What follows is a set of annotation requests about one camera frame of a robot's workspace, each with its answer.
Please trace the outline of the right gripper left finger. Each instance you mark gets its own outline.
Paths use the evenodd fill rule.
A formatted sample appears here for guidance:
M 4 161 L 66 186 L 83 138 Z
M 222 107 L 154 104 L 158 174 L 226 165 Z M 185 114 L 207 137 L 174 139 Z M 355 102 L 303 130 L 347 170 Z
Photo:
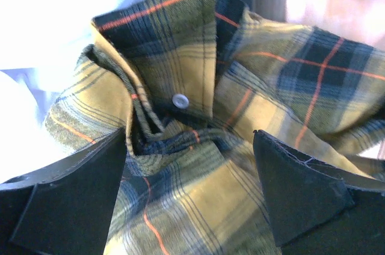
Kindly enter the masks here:
M 1 254 L 103 254 L 125 132 L 1 184 Z

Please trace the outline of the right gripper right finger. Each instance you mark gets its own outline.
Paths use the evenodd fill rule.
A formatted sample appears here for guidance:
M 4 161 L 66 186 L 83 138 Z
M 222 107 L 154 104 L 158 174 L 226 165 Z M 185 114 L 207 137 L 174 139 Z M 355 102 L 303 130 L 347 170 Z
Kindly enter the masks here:
M 273 237 L 283 254 L 383 254 L 384 182 L 301 153 L 264 131 L 253 140 Z

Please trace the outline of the yellow plaid shirt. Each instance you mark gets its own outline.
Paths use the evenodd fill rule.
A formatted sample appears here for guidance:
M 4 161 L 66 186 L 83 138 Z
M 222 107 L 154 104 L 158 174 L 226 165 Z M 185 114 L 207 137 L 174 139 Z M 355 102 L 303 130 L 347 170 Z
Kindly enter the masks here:
M 103 254 L 279 254 L 252 141 L 326 163 L 384 138 L 384 52 L 240 0 L 144 0 L 95 17 L 45 129 L 65 154 L 126 131 Z

